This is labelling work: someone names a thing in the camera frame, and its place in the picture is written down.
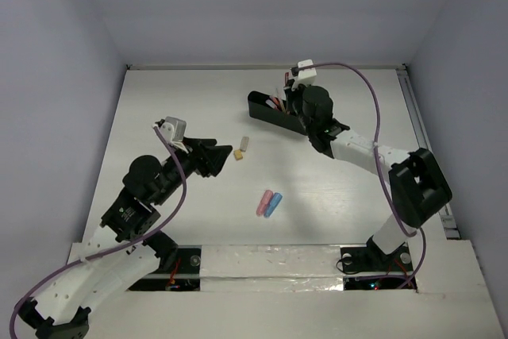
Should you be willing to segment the grey white eraser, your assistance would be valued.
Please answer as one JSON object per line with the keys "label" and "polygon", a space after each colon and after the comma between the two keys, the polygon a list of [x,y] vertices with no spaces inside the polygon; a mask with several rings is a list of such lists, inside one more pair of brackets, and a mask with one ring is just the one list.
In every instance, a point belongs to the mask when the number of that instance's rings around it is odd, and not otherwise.
{"label": "grey white eraser", "polygon": [[249,143],[249,137],[242,137],[241,144],[240,144],[240,150],[242,152],[246,152],[247,151],[248,143]]}

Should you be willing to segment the orange highlighter pen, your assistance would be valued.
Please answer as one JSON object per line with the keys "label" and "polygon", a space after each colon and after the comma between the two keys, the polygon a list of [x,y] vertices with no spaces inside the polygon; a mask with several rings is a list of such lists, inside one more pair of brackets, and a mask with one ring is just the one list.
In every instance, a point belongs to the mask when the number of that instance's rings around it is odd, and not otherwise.
{"label": "orange highlighter pen", "polygon": [[269,99],[279,108],[281,109],[281,106],[280,106],[280,103],[279,103],[279,99],[273,95],[270,95],[269,96]]}

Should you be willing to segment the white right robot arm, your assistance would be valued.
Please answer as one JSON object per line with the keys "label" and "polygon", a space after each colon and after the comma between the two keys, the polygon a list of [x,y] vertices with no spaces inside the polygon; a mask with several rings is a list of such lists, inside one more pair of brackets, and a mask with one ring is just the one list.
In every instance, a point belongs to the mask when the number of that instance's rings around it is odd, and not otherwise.
{"label": "white right robot arm", "polygon": [[378,176],[391,216],[369,238],[365,259],[372,268],[385,268],[406,239],[452,199],[435,156],[427,148],[410,152],[381,145],[379,129],[372,139],[359,135],[334,118],[333,100],[323,87],[290,80],[284,93],[316,151]]}

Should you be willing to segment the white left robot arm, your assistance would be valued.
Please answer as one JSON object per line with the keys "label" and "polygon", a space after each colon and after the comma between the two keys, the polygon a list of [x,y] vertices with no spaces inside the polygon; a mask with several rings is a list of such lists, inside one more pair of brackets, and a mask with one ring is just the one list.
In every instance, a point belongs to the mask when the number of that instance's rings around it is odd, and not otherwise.
{"label": "white left robot arm", "polygon": [[107,299],[151,272],[171,270],[178,245],[162,230],[171,218],[162,218],[156,208],[177,190],[185,199],[191,175],[217,176],[232,150],[214,139],[186,138],[183,148],[171,149],[164,162],[150,155],[137,157],[119,195],[76,258],[15,305],[10,334],[21,319],[38,338],[83,338],[90,318]]}

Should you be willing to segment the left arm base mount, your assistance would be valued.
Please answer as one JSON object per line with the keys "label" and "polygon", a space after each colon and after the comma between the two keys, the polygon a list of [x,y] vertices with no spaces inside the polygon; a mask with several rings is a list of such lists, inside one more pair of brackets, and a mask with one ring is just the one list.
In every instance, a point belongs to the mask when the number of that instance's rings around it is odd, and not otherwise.
{"label": "left arm base mount", "polygon": [[200,291],[201,246],[180,247],[169,270],[156,270],[136,281],[129,291]]}

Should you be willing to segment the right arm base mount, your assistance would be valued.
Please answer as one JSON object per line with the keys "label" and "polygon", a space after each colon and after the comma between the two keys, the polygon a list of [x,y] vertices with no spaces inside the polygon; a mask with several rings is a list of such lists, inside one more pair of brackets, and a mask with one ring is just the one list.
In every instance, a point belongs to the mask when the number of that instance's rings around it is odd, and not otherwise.
{"label": "right arm base mount", "polygon": [[377,256],[364,246],[343,247],[336,268],[346,291],[417,289],[410,280],[414,267],[407,245],[389,256]]}

